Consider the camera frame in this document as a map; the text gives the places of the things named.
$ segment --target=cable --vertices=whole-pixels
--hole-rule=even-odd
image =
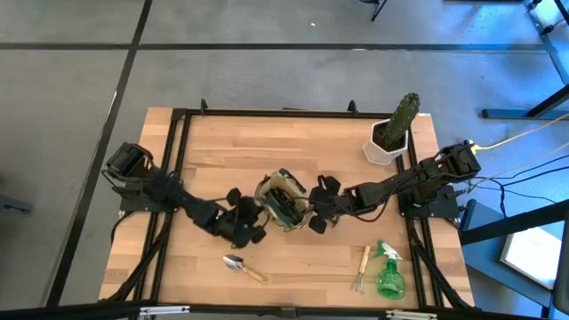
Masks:
[[[501,146],[501,145],[503,145],[503,144],[506,144],[506,143],[508,143],[508,142],[510,142],[510,141],[513,141],[513,140],[515,140],[515,139],[517,139],[517,138],[523,137],[523,136],[525,136],[526,134],[530,134],[530,133],[532,133],[532,132],[536,132],[536,131],[538,131],[538,130],[541,130],[541,129],[545,128],[545,127],[548,126],[548,125],[552,125],[552,124],[554,124],[555,122],[557,122],[557,121],[559,121],[559,120],[565,119],[565,118],[568,117],[568,116],[569,116],[569,114],[565,114],[565,115],[559,116],[559,117],[557,117],[557,118],[555,118],[555,119],[549,121],[548,123],[546,123],[546,124],[544,124],[544,125],[542,125],[542,126],[539,126],[539,127],[535,128],[535,129],[532,129],[532,130],[528,130],[528,131],[526,131],[526,132],[522,132],[522,133],[520,133],[520,134],[518,134],[518,135],[516,135],[516,136],[513,136],[513,137],[509,138],[509,139],[505,139],[504,141],[495,143],[495,144],[493,144],[492,146],[480,147],[480,146],[478,146],[478,145],[474,145],[474,146],[472,147],[472,152],[473,152],[474,154],[476,154],[477,150],[489,150],[489,149],[491,149],[491,148],[499,147],[499,146]]]
[[[488,188],[488,187],[480,187],[480,186],[477,186],[477,188],[483,188],[483,189],[488,189],[488,190],[501,191],[501,190],[498,189],[498,188]],[[511,194],[514,194],[514,195],[517,195],[517,196],[524,196],[524,197],[528,197],[528,198],[532,198],[532,199],[546,200],[546,201],[549,201],[549,202],[551,202],[551,203],[553,203],[553,204],[556,204],[556,203],[557,203],[556,201],[553,201],[553,200],[551,200],[551,199],[549,199],[549,198],[547,198],[547,197],[545,197],[545,196],[529,196],[529,195],[524,195],[524,194],[521,194],[521,193],[518,193],[518,192],[512,191],[512,190],[504,190],[504,191],[505,191],[505,192],[509,192],[509,193],[511,193]]]
[[[473,189],[473,188],[485,188],[485,189],[498,190],[498,191],[500,191],[500,192],[501,192],[501,193],[500,193],[500,210],[501,210],[501,213],[503,214],[504,218],[508,218],[508,215],[506,214],[506,206],[505,206],[505,204],[504,204],[505,198],[506,198],[506,192],[509,192],[509,193],[511,193],[511,194],[518,195],[518,196],[524,196],[524,197],[528,197],[528,198],[535,198],[535,199],[541,199],[541,200],[550,201],[550,202],[553,203],[553,204],[556,204],[556,202],[553,201],[553,200],[551,200],[551,199],[549,199],[549,198],[547,198],[547,197],[545,197],[545,196],[529,196],[529,195],[521,194],[521,193],[518,193],[518,192],[515,192],[515,191],[506,190],[506,189],[505,189],[506,186],[509,186],[509,185],[512,185],[512,184],[516,184],[516,183],[518,183],[518,182],[530,180],[530,179],[533,179],[533,178],[537,178],[537,177],[542,176],[542,175],[547,174],[547,173],[556,172],[556,171],[560,171],[560,170],[564,170],[564,169],[568,169],[568,168],[569,168],[569,166],[567,166],[567,167],[562,167],[562,168],[557,168],[557,169],[553,169],[553,170],[550,170],[550,171],[548,171],[548,172],[542,172],[542,173],[540,173],[540,174],[536,174],[536,175],[534,175],[534,176],[532,176],[532,177],[529,177],[529,178],[526,178],[526,179],[523,179],[523,180],[518,180],[518,181],[510,182],[509,184],[501,184],[500,182],[498,182],[498,181],[496,181],[496,180],[494,180],[494,179],[492,179],[492,178],[486,178],[486,177],[475,177],[475,178],[473,178],[473,179],[481,179],[482,181],[484,181],[484,180],[489,180],[489,181],[491,181],[491,182],[494,182],[494,183],[496,183],[496,184],[498,184],[498,185],[500,186],[499,189],[497,189],[497,188],[488,188],[488,187],[480,187],[480,186],[478,186],[478,185],[472,185],[470,181],[468,181],[467,183],[469,184],[469,187],[472,188],[472,189]]]
[[[356,219],[358,219],[358,220],[360,220],[360,221],[363,221],[363,222],[375,222],[375,221],[377,221],[379,218],[381,218],[381,216],[382,216],[383,213],[385,212],[385,209],[388,207],[389,199],[391,198],[391,196],[393,196],[393,195],[395,194],[395,191],[397,190],[397,188],[399,188],[399,187],[401,186],[401,184],[403,184],[403,182],[406,181],[406,180],[408,180],[408,179],[403,179],[403,180],[401,180],[401,181],[400,181],[399,183],[397,183],[397,185],[391,190],[391,192],[389,192],[388,198],[387,198],[387,199],[385,200],[385,202],[383,203],[383,206],[381,207],[380,212],[375,216],[375,218],[373,218],[373,219],[364,219],[364,218],[359,217],[359,216],[356,216],[356,215],[353,216],[353,217],[356,218]]]
[[[530,172],[530,171],[535,170],[535,169],[539,169],[539,168],[541,168],[541,167],[544,166],[544,165],[548,165],[548,164],[554,163],[554,162],[556,162],[556,161],[558,161],[558,160],[565,159],[565,158],[567,158],[567,157],[569,157],[569,155],[560,156],[560,157],[557,157],[557,158],[555,158],[555,159],[553,159],[553,160],[550,160],[550,161],[546,162],[545,164],[540,164],[540,165],[534,166],[533,168],[530,168],[530,169],[527,169],[527,170],[523,170],[522,172],[518,172],[518,173],[514,174],[514,175],[511,176],[511,177],[496,177],[495,179],[514,179],[514,178],[516,178],[516,177],[517,177],[518,175],[520,175],[520,174],[523,174],[523,173],[526,173],[526,172]]]
[[[121,222],[128,218],[131,214],[133,214],[133,212],[125,212],[123,214],[123,216],[117,220],[115,222],[115,225],[113,225],[113,229],[110,231],[110,243],[113,244],[113,242],[115,241],[115,232],[116,232],[116,228],[118,227],[119,224],[121,224]]]
[[[295,200],[295,199],[303,199],[303,200],[308,200],[311,204],[320,204],[320,205],[331,205],[332,203],[323,203],[320,201],[316,201],[316,200],[312,200],[308,197],[305,196],[293,196],[291,197],[291,200]],[[351,210],[346,209],[345,206],[341,205],[341,204],[332,204],[335,205],[337,207],[339,207],[340,209],[342,209],[346,214],[352,214],[353,212]]]
[[[502,174],[504,174],[504,173],[506,173],[506,172],[511,172],[511,171],[517,170],[517,169],[519,169],[519,168],[521,168],[521,167],[525,167],[525,166],[527,166],[527,165],[529,165],[529,164],[532,164],[532,163],[534,163],[534,162],[540,161],[540,160],[542,160],[543,158],[546,158],[546,157],[548,157],[548,156],[551,156],[551,155],[555,154],[556,152],[558,152],[559,150],[561,150],[562,148],[565,148],[565,147],[567,147],[567,146],[569,146],[569,142],[567,142],[566,144],[564,144],[563,146],[561,146],[561,147],[559,147],[559,148],[556,148],[555,150],[551,150],[550,152],[546,153],[546,154],[543,155],[543,156],[538,156],[538,157],[536,157],[536,158],[534,158],[534,159],[532,159],[532,160],[526,162],[525,164],[517,165],[517,166],[515,166],[515,167],[513,167],[513,168],[510,168],[510,169],[505,170],[505,171],[503,171],[503,172],[495,173],[494,175],[491,175],[491,176],[488,177],[488,178],[482,179],[482,180],[480,180],[479,182],[477,182],[476,184],[474,184],[474,185],[472,186],[472,188],[469,189],[468,193],[472,192],[472,190],[474,190],[474,188],[475,188],[477,185],[479,185],[480,183],[482,183],[482,182],[484,182],[484,181],[486,181],[486,180],[493,179],[493,178],[495,178],[495,177],[497,177],[497,176],[499,176],[499,175],[502,175]]]
[[[265,220],[265,223],[263,223],[263,225],[260,226],[261,228],[265,228],[268,224],[268,221],[270,220],[270,213],[265,212],[265,214],[267,215],[267,219]]]
[[[218,202],[218,201],[223,201],[223,200],[227,200],[228,198],[226,196],[224,196],[223,198],[215,198],[215,199],[208,199],[205,200],[206,202]]]
[[[545,175],[545,174],[549,174],[549,173],[552,173],[552,172],[558,172],[558,171],[562,171],[562,170],[566,170],[566,169],[569,169],[569,165],[564,166],[564,167],[560,167],[560,168],[556,168],[556,169],[547,170],[547,171],[545,171],[545,172],[542,172],[542,173],[539,173],[539,174],[535,174],[535,175],[533,175],[533,176],[531,176],[531,177],[528,177],[528,178],[524,178],[524,179],[517,180],[517,181],[514,181],[514,182],[506,183],[506,184],[504,185],[504,187],[511,186],[511,185],[515,185],[515,184],[517,184],[517,183],[524,182],[524,181],[528,181],[528,180],[531,180],[531,179],[533,179],[533,178],[540,177],[540,176]]]

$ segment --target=metal trowel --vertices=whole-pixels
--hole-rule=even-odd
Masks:
[[[223,256],[223,262],[225,263],[226,266],[228,266],[228,268],[230,268],[232,270],[243,271],[248,276],[259,281],[260,283],[265,284],[265,285],[268,284],[267,277],[264,276],[263,274],[259,273],[258,271],[255,271],[255,270],[247,267],[243,263],[242,258],[234,256],[233,254],[226,254]]]

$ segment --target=wooden handle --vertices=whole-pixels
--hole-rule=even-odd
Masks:
[[[362,261],[359,263],[359,273],[365,273],[365,266],[367,266],[367,257],[370,255],[371,246],[367,245],[364,249],[364,255],[362,256]]]
[[[246,267],[246,266],[243,266],[243,269],[242,269],[242,270],[243,270],[243,272],[245,272],[247,275],[249,275],[251,278],[253,278],[253,279],[259,281],[260,283],[265,284],[265,285],[268,284],[267,278],[266,278],[263,274],[259,273],[258,271],[253,270],[253,269],[251,269],[251,268],[248,268],[248,267]]]

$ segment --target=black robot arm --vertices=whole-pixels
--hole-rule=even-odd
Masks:
[[[241,196],[239,190],[234,188],[227,196],[234,208],[228,210],[214,201],[192,196],[178,177],[154,166],[152,155],[137,144],[123,143],[107,161],[107,170],[102,174],[122,197],[136,192],[149,198],[152,203],[181,207],[194,224],[213,236],[225,238],[237,248],[245,247],[249,241],[257,243],[265,236],[262,227],[253,226],[262,209],[252,198]],[[114,180],[130,186],[119,187]]]
[[[449,183],[458,183],[474,178],[480,165],[468,142],[442,148],[436,155],[420,161],[414,167],[400,172],[381,182],[365,182],[348,187],[338,195],[340,183],[334,177],[318,177],[318,187],[312,189],[312,200],[317,216],[310,226],[324,233],[325,220],[335,221],[342,214],[359,216],[373,212],[393,195],[406,196],[419,209],[429,211],[429,205],[440,197],[457,194]]]

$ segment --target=green spray bottle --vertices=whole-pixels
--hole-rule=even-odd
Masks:
[[[377,292],[388,299],[402,299],[405,296],[405,279],[397,272],[397,260],[403,258],[389,244],[382,241],[377,244],[380,249],[375,256],[388,256],[387,266],[377,275]]]

